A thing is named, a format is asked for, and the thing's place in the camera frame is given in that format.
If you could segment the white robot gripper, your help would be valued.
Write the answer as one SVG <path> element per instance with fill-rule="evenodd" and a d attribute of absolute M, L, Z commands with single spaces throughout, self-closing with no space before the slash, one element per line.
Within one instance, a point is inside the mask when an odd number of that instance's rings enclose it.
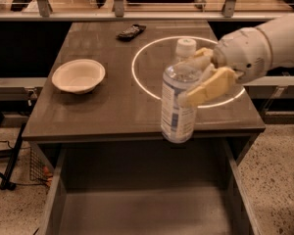
<path fill-rule="evenodd" d="M 228 92 L 237 82 L 247 83 L 263 77 L 270 68 L 272 56 L 267 38 L 256 28 L 243 27 L 222 37 L 214 47 L 201 48 L 183 64 L 203 71 L 212 63 L 210 77 L 177 96 L 182 108 L 195 108 Z"/>

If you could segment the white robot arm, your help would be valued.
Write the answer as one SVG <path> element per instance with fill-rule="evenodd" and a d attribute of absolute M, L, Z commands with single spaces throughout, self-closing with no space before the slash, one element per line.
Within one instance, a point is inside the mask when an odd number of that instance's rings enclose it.
<path fill-rule="evenodd" d="M 177 96 L 181 107 L 195 108 L 273 69 L 294 68 L 294 13 L 225 35 L 213 49 L 213 64 L 207 79 Z"/>

